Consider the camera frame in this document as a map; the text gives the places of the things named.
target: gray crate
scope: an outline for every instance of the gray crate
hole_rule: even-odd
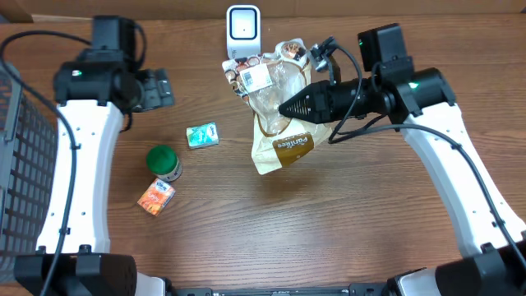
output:
[[[51,197],[55,133],[0,66],[0,284],[14,280],[17,255],[35,253]]]

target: wooden tabletop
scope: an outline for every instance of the wooden tabletop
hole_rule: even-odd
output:
[[[521,15],[265,19],[262,49],[333,35],[360,54],[356,34],[401,24],[415,67],[437,67],[457,95],[473,144],[502,195],[526,218],[526,18]],[[113,253],[176,287],[256,288],[384,281],[460,259],[450,219],[420,159],[400,134],[323,144],[292,166],[260,176],[251,160],[251,110],[230,90],[224,20],[145,21],[145,66],[165,67],[176,105],[134,116],[113,157],[108,225]],[[90,37],[90,23],[0,25]],[[7,50],[23,78],[53,98],[53,74],[80,44],[27,37]],[[355,77],[336,57],[344,80]],[[313,81],[324,79],[315,75]],[[187,127],[216,122],[220,143],[187,147]],[[352,122],[348,128],[362,125]],[[183,173],[158,217],[136,202],[153,181],[155,145],[175,149]],[[25,294],[16,286],[0,294]]]

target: green lid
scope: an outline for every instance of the green lid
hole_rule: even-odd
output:
[[[152,173],[163,175],[175,169],[178,165],[178,157],[169,146],[159,145],[148,152],[146,163]]]

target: can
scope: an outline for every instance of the can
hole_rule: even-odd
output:
[[[150,150],[146,156],[146,164],[157,178],[165,182],[175,181],[182,173],[182,165],[178,156],[172,148],[166,145],[159,145]]]

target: plastic bag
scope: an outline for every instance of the plastic bag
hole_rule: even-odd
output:
[[[286,118],[278,107],[311,83],[311,64],[301,39],[276,45],[273,53],[223,62],[236,95],[254,111],[252,160],[260,174],[299,160],[327,139],[329,126]]]

